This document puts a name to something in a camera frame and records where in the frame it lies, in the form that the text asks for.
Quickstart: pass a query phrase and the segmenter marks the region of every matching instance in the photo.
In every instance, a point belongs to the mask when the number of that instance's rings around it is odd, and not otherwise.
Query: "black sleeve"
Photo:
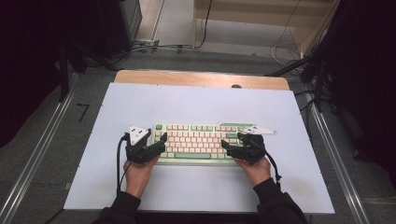
[[[260,200],[260,204],[257,206],[260,223],[307,223],[300,207],[288,193],[280,191],[272,178],[261,182],[253,189]]]
[[[111,207],[106,207],[93,224],[128,223],[134,224],[134,215],[140,204],[140,199],[135,196],[121,192]]]

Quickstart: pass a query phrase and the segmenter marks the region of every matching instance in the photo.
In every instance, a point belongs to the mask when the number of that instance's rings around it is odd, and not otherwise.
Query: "mechanical keyboard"
[[[236,165],[221,147],[221,139],[231,145],[242,146],[237,133],[253,123],[186,124],[157,123],[152,142],[156,143],[167,133],[166,150],[158,164],[180,165]]]

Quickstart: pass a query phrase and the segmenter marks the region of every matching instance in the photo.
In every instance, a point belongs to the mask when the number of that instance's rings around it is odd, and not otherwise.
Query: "green keycap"
[[[227,138],[237,138],[238,136],[236,135],[236,133],[226,133],[225,136]]]
[[[176,159],[210,160],[210,154],[206,153],[175,153]]]

